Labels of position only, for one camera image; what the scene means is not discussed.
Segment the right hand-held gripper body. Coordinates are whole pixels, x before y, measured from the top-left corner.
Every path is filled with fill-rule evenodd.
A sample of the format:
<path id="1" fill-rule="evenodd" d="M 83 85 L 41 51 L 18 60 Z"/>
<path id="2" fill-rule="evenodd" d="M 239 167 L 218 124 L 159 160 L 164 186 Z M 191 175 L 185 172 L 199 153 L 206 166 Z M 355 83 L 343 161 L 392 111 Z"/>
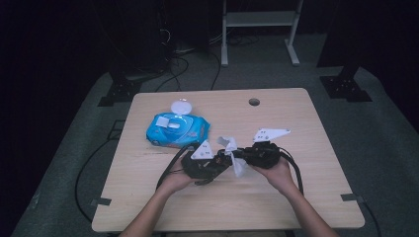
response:
<path id="1" fill-rule="evenodd" d="M 285 153 L 272 140 L 290 132 L 287 128 L 260 128 L 254 135 L 253 145 L 245 148 L 246 162 L 263 169 L 275 166 Z"/>

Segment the person's left hand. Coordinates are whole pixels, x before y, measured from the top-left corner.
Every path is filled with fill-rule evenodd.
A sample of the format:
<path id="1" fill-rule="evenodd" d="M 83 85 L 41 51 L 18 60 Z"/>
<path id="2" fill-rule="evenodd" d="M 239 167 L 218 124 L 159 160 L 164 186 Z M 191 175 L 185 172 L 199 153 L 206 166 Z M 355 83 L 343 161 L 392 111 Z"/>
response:
<path id="1" fill-rule="evenodd" d="M 177 161 L 169 170 L 169 174 L 163 179 L 157 191 L 171 196 L 194 181 L 195 179 L 192 179 L 183 171 L 181 162 Z"/>

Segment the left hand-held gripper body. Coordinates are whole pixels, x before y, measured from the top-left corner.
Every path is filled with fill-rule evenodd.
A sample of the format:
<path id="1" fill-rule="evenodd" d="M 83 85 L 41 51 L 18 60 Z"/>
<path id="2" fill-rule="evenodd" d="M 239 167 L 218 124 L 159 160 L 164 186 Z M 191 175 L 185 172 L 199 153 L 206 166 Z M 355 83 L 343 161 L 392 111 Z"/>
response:
<path id="1" fill-rule="evenodd" d="M 186 146 L 186 151 L 182 159 L 184 172 L 192 179 L 210 180 L 212 174 L 209 164 L 213 159 L 210 144 L 206 140 L 202 143 L 191 143 Z"/>

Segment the blue wet wipes pack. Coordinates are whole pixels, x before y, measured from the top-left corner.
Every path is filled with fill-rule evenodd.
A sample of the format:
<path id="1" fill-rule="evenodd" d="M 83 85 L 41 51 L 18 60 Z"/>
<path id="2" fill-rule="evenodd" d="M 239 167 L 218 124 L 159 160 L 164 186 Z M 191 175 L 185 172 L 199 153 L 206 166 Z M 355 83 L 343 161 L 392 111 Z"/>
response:
<path id="1" fill-rule="evenodd" d="M 192 104 L 187 100 L 174 101 L 171 111 L 157 114 L 146 131 L 152 145 L 182 148 L 190 143 L 202 143 L 209 137 L 210 123 L 192 115 Z"/>

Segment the white wet wipe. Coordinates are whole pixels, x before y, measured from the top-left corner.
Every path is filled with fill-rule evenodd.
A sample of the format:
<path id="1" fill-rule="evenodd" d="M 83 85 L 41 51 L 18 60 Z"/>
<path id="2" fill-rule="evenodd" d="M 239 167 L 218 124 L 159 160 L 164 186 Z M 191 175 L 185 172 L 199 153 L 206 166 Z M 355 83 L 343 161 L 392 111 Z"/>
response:
<path id="1" fill-rule="evenodd" d="M 237 155 L 233 154 L 234 151 L 238 150 L 235 138 L 220 136 L 216 142 L 224 147 L 224 153 L 230 157 L 235 176 L 237 178 L 242 177 L 247 165 L 243 159 L 240 159 Z"/>

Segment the blue toy car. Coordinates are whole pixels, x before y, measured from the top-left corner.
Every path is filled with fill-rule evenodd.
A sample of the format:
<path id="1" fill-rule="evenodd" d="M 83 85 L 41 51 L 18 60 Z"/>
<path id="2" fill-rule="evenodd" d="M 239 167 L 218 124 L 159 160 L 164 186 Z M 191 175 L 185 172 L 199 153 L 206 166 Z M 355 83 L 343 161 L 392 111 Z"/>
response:
<path id="1" fill-rule="evenodd" d="M 224 149 L 218 150 L 215 156 L 206 165 L 206 170 L 213 178 L 223 173 L 232 165 L 231 156 L 225 153 Z"/>

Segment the white metal stand frame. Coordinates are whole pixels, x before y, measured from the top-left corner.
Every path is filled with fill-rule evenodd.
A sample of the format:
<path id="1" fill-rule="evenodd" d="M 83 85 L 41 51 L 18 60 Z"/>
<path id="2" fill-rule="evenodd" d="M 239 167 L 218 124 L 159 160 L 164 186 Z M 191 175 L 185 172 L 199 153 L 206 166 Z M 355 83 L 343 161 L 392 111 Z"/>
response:
<path id="1" fill-rule="evenodd" d="M 304 0 L 297 0 L 293 11 L 270 11 L 270 12 L 228 12 L 226 0 L 223 0 L 222 9 L 222 32 L 221 32 L 221 56 L 220 65 L 228 65 L 227 30 L 230 28 L 249 27 L 290 27 L 290 36 L 285 39 L 285 46 L 293 66 L 299 66 L 300 62 L 293 47 L 293 41 Z"/>

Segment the person's right hand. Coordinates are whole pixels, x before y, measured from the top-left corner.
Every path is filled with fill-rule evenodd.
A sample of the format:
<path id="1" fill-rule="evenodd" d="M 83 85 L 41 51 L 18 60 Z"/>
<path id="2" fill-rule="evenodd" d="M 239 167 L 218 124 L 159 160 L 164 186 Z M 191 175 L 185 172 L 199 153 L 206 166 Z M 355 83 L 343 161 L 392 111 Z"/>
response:
<path id="1" fill-rule="evenodd" d="M 277 191 L 283 196 L 289 197 L 293 193 L 298 194 L 298 188 L 293 182 L 291 169 L 287 160 L 281 159 L 270 169 L 253 166 L 253 169 L 262 174 Z"/>

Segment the black stand base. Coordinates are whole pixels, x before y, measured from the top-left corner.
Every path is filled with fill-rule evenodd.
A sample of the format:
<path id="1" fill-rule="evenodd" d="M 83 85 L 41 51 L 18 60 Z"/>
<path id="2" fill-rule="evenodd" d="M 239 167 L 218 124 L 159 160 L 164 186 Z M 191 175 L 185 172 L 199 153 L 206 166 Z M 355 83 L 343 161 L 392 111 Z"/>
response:
<path id="1" fill-rule="evenodd" d="M 140 91 L 142 83 L 137 80 L 113 80 L 108 93 L 101 98 L 99 107 L 111 107 L 114 103 L 131 102 Z"/>
<path id="2" fill-rule="evenodd" d="M 351 103 L 370 102 L 370 95 L 354 79 L 358 66 L 344 66 L 338 75 L 321 76 L 320 81 L 331 99 L 346 99 Z"/>

